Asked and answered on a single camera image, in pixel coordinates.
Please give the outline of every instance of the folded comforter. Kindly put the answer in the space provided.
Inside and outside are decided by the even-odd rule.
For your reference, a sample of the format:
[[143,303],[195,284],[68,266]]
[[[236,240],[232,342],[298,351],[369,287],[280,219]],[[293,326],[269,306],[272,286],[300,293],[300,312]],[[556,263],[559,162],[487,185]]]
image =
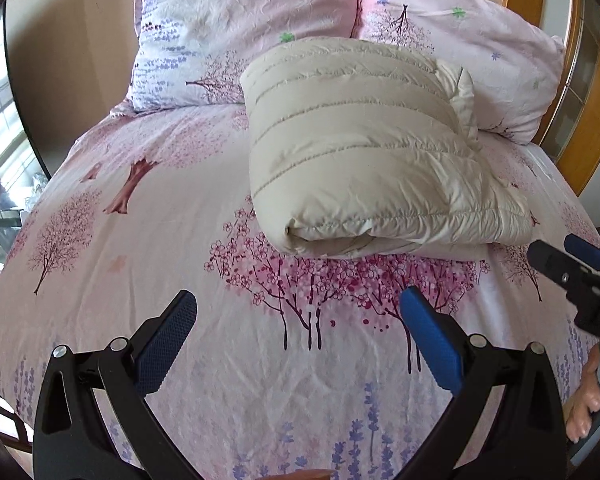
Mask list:
[[277,250],[469,260],[530,240],[525,197],[479,153],[466,70],[310,38],[268,51],[240,81],[253,206]]

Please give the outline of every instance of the green flower print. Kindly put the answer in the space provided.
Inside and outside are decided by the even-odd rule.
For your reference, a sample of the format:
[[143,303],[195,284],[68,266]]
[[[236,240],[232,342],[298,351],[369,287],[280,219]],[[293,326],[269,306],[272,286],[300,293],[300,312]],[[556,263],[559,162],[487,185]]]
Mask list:
[[291,32],[283,32],[280,34],[280,43],[288,43],[295,40],[295,36]]

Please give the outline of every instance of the bed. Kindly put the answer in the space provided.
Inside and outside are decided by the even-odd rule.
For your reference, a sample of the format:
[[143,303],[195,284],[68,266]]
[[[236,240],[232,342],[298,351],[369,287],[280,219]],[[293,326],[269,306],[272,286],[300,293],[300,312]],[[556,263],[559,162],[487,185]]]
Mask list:
[[[479,139],[494,173],[527,195],[534,239],[561,246],[575,233],[600,246],[541,147]],[[392,478],[450,399],[398,313],[408,285],[494,345],[542,342],[562,399],[574,392],[595,341],[530,268],[526,246],[493,244],[469,262],[280,255],[253,210],[249,149],[243,105],[137,113],[129,100],[74,144],[0,276],[0,394],[24,421],[33,425],[55,346],[88,351],[130,336],[182,288],[196,295],[198,320],[148,403],[206,478],[307,467]],[[98,402],[120,456],[138,465],[106,398]]]

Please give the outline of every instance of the wrinkled fabric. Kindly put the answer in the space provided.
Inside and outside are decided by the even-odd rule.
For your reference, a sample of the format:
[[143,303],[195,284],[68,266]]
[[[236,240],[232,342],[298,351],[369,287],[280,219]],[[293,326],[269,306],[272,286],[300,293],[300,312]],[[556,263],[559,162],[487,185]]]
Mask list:
[[524,195],[478,154],[467,72],[407,49],[309,38],[241,78],[253,207],[280,252],[481,259],[522,245]]
[[[392,478],[450,398],[400,320],[408,285],[494,345],[542,342],[562,398],[575,390],[592,338],[573,325],[564,292],[525,263],[525,246],[491,244],[474,262],[274,250],[253,211],[245,119],[240,105],[134,116],[125,104],[75,143],[0,276],[0,394],[26,422],[56,345],[103,349],[183,288],[198,318],[146,400],[209,480],[310,468]],[[600,243],[539,147],[478,140],[494,172],[528,196],[534,238]],[[97,398],[118,452],[138,464]]]
[[557,92],[560,38],[487,0],[360,0],[355,38],[409,47],[462,66],[478,128],[531,142]]
[[241,103],[253,57],[305,36],[348,38],[357,0],[136,0],[136,111]]

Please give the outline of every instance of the pink pillow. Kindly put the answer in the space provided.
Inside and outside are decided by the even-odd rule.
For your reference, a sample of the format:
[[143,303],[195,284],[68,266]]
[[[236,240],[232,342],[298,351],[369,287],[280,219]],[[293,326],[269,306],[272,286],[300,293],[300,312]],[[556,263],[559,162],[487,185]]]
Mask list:
[[527,144],[557,92],[564,47],[487,0],[360,0],[355,38],[464,66],[478,128]]
[[136,0],[137,111],[244,102],[247,64],[281,42],[349,38],[357,0]]

